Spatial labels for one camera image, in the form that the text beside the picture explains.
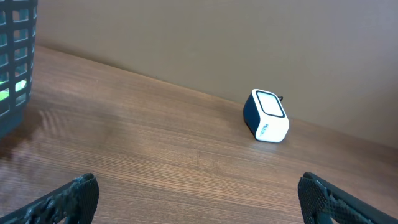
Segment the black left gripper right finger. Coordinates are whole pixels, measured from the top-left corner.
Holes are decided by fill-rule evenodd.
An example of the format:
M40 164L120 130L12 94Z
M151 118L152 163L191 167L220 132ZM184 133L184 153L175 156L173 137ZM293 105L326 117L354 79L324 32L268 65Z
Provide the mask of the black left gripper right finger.
M304 224L397 224L396 218L311 172L300 178L298 198Z

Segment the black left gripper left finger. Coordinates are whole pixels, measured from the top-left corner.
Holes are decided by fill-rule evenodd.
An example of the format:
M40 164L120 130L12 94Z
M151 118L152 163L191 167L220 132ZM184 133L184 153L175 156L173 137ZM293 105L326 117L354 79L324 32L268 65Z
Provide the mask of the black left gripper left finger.
M97 209L99 195L96 177L87 173L1 217L1 223L90 224Z

